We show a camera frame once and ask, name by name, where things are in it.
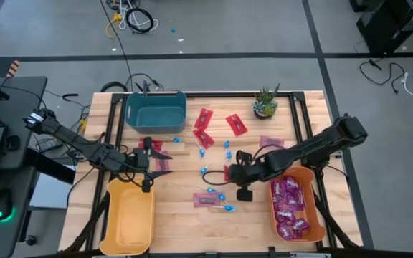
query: yellow plastic bin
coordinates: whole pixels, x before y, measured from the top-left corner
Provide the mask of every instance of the yellow plastic bin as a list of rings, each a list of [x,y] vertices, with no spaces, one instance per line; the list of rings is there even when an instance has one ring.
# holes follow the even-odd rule
[[[141,184],[142,178],[135,178]],[[117,179],[108,184],[110,207],[106,237],[100,250],[108,256],[133,256],[144,253],[151,245],[156,198],[154,187],[142,192],[134,183]]]

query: computer mouse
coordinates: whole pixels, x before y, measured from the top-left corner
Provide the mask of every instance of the computer mouse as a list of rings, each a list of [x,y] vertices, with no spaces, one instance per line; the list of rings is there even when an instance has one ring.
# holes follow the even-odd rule
[[[12,213],[12,193],[9,189],[0,190],[0,220],[10,216]]]

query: orange plastic bin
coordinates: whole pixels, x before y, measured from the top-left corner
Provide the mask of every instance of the orange plastic bin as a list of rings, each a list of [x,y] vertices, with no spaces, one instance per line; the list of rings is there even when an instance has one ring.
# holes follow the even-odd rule
[[[141,184],[142,178],[135,178]],[[110,205],[106,237],[100,250],[108,256],[133,256],[151,245],[154,228],[155,195],[142,192],[133,183],[112,180],[108,184]]]
[[[316,206],[315,206],[315,197],[313,196],[312,190],[312,181],[315,178],[313,172],[304,167],[290,167],[286,170],[280,177],[275,178],[273,180],[281,180],[287,176],[292,176],[295,178],[300,186],[302,187],[303,195],[304,195],[304,202],[305,202],[305,209],[302,211],[296,211],[295,216],[297,219],[304,218],[308,223],[310,223],[310,231],[305,232],[299,239],[291,239],[285,240],[283,239],[277,231],[278,221],[275,218],[275,210],[273,208],[273,200],[272,200],[272,189],[269,183],[269,204],[270,204],[270,211],[271,213],[271,222],[272,228],[275,230],[275,233],[280,237],[283,241],[288,242],[318,242],[323,239],[326,235],[326,229],[320,225],[318,222],[318,216],[316,213]]]

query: black desk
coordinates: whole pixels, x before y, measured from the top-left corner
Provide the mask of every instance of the black desk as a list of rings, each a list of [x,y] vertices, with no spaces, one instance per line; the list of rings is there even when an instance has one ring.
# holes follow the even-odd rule
[[[4,86],[28,90],[42,97],[46,84],[46,77],[13,77]],[[0,221],[0,257],[10,257],[15,244],[24,239],[30,215],[28,205],[38,171],[68,183],[72,183],[74,171],[28,149],[32,132],[25,128],[22,118],[39,107],[39,98],[20,90],[4,87],[1,90],[10,96],[9,100],[0,101],[1,121],[8,126],[8,136],[19,136],[21,144],[16,151],[7,151],[4,147],[0,155],[0,189],[11,189],[14,203],[14,215]]]

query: small plant pot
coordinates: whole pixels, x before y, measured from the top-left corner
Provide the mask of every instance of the small plant pot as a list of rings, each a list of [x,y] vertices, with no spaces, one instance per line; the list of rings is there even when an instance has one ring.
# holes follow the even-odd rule
[[[263,114],[260,114],[260,113],[257,112],[256,110],[253,110],[253,112],[255,113],[255,117],[256,117],[257,119],[259,119],[259,120],[266,120],[266,119],[269,119],[269,118],[272,117],[271,115],[263,115]]]

